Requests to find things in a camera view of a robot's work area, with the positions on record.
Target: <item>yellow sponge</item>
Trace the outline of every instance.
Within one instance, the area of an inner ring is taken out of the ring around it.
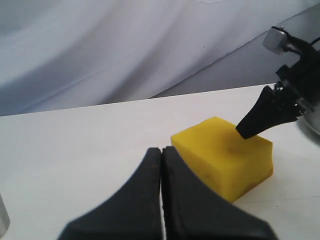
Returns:
[[[260,136],[244,140],[219,117],[173,135],[171,142],[198,178],[229,202],[274,172],[272,142]]]

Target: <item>stain on sponge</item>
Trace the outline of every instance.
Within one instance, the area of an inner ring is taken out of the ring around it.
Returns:
[[[260,136],[244,140],[219,117],[173,135],[171,143],[198,178],[229,202],[274,172],[272,142]]]

